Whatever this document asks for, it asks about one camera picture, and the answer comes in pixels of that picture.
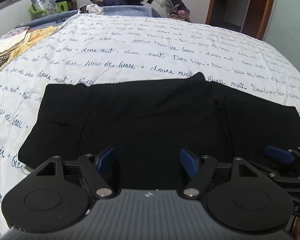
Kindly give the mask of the black bag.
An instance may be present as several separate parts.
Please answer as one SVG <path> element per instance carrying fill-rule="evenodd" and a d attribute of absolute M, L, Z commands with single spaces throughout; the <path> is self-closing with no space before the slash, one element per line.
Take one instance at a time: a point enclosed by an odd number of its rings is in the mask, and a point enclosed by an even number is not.
<path fill-rule="evenodd" d="M 68 5 L 68 10 L 77 10 L 77 1 L 76 0 L 56 0 L 56 3 L 67 3 Z"/>

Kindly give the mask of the clear plastic bag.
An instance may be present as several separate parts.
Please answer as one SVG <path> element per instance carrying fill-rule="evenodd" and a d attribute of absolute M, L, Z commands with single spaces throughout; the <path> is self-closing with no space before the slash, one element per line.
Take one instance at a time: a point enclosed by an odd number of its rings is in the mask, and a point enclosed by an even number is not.
<path fill-rule="evenodd" d="M 163 18 L 169 18 L 171 14 L 175 14 L 175 6 L 171 0 L 147 0 L 146 4 Z"/>

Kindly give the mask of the green plastic basket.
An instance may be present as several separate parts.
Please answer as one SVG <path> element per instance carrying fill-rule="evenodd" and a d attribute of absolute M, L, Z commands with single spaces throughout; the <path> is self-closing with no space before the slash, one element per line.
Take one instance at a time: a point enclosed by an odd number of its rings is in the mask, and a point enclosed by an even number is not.
<path fill-rule="evenodd" d="M 30 6 L 30 13 L 33 18 L 42 18 L 45 16 L 50 16 L 58 14 L 61 12 L 69 11 L 67 2 L 59 3 L 42 3 L 38 2 L 35 5 Z"/>

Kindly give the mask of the wooden door frame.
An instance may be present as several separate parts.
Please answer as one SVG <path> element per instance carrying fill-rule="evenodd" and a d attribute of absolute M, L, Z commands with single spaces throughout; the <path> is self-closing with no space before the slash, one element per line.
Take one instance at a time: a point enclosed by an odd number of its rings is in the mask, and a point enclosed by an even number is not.
<path fill-rule="evenodd" d="M 206 24 L 261 40 L 275 0 L 210 0 Z"/>

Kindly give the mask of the white bedspread with blue script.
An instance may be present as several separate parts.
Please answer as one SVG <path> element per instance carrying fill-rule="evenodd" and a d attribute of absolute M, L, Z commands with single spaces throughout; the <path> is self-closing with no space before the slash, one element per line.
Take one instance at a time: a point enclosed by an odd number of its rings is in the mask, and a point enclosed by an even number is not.
<path fill-rule="evenodd" d="M 28 174 L 18 151 L 46 85 L 180 79 L 202 73 L 296 107 L 300 72 L 271 45 L 223 28 L 169 18 L 77 14 L 0 71 L 0 238 L 4 195 Z"/>

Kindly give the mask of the blue towel blanket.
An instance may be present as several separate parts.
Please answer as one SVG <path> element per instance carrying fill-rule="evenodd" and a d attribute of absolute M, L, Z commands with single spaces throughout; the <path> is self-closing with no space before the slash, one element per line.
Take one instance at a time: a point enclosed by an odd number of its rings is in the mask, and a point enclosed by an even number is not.
<path fill-rule="evenodd" d="M 15 29 L 20 27 L 30 27 L 31 29 L 41 29 L 48 26 L 58 26 L 65 22 L 68 18 L 77 14 L 77 10 L 61 12 L 54 15 L 45 16 L 17 25 Z M 103 13 L 107 16 L 133 16 L 133 17 L 161 17 L 153 8 L 138 5 L 116 5 L 103 7 Z"/>

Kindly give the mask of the black pants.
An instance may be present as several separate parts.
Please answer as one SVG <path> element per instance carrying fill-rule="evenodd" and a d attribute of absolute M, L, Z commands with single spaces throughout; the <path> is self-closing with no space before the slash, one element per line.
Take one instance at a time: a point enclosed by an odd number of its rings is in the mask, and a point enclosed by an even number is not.
<path fill-rule="evenodd" d="M 264 148 L 300 147 L 300 116 L 240 90 L 187 79 L 85 86 L 49 84 L 37 122 L 19 150 L 19 160 L 36 168 L 49 157 L 77 159 L 108 146 L 124 151 L 121 164 L 167 172 L 186 147 L 226 162 L 261 159 Z"/>

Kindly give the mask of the white wardrobe sliding door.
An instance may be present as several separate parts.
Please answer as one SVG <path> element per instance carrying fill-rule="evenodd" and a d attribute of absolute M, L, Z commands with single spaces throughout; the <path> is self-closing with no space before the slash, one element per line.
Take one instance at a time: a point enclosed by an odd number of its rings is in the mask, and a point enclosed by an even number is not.
<path fill-rule="evenodd" d="M 275 0 L 264 41 L 300 72 L 300 0 Z"/>

